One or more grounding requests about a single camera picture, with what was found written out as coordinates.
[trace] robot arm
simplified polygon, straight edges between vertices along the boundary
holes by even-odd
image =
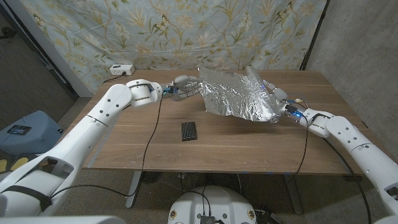
[[[274,94],[281,113],[298,121],[302,126],[321,138],[335,137],[349,152],[379,192],[381,200],[390,215],[398,215],[398,165],[353,124],[342,116],[326,111],[296,108],[290,105],[287,94],[275,85],[264,81]]]
[[[168,98],[179,101],[199,92],[195,77],[177,77]],[[133,80],[113,85],[94,108],[54,148],[21,166],[0,183],[0,207],[6,202],[5,217],[52,215],[66,200],[68,190],[50,198],[55,192],[73,185],[77,173],[109,126],[116,123],[123,109],[141,107],[159,101],[165,94],[160,84]],[[52,170],[40,164],[56,161]]]

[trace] blue container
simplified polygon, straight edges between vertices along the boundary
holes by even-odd
[[[39,154],[54,147],[63,129],[43,111],[36,111],[0,131],[0,150],[19,155]]]

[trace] crumpled aluminum foil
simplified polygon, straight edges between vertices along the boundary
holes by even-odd
[[[273,109],[276,104],[255,68],[247,67],[246,76],[201,65],[198,70],[202,82],[200,93],[207,112],[251,121],[278,122],[280,114]]]

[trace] table top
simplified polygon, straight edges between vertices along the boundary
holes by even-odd
[[[198,76],[195,70],[139,70],[133,76],[105,83],[91,99],[71,129],[84,117],[108,88],[116,83],[144,78],[169,83],[179,75]],[[301,98],[315,110],[346,117],[367,138],[388,154],[339,93],[320,72],[260,71],[260,76],[285,90],[290,99]],[[159,103],[122,112],[104,146],[89,155],[85,166],[95,169],[133,169],[170,172],[294,173],[302,160],[305,128],[288,117],[275,123],[252,122],[205,111],[200,95],[174,102],[163,100],[156,132]],[[197,140],[182,142],[181,123],[194,121]],[[361,174],[351,156],[337,141],[332,142],[355,173]],[[307,153],[299,174],[348,174],[340,158],[318,136],[308,134]]]

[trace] wall outlet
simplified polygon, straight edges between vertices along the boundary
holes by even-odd
[[[126,72],[126,75],[132,75],[136,69],[134,65],[112,65],[109,70],[112,75],[122,75],[123,72]]]

